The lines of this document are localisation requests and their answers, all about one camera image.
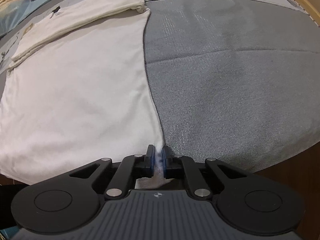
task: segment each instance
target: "gray ribbed panel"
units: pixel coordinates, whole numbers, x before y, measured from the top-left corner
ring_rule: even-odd
[[[12,240],[301,240],[293,232],[251,236],[227,225],[207,201],[186,191],[132,190],[127,198],[107,202],[89,224],[59,236],[36,235],[25,229]]]

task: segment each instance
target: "light blue sheet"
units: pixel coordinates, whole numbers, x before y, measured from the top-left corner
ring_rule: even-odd
[[[17,0],[0,10],[0,37],[48,1],[50,0]]]

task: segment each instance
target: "gray mat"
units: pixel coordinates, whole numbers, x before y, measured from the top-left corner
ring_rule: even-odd
[[[320,30],[250,0],[148,2],[146,70],[164,139],[257,171],[320,141]]]

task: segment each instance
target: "crosshair logo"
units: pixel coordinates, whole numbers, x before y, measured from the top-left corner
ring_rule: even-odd
[[[160,193],[160,192],[157,192],[157,193],[155,193],[155,194],[153,194],[156,198],[160,198],[160,197],[162,197],[163,196],[163,194],[162,193]]]

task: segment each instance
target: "brown wooden floor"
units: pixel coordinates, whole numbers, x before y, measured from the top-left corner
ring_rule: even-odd
[[[286,184],[300,193],[306,212],[297,232],[304,240],[320,239],[320,143],[257,174]]]

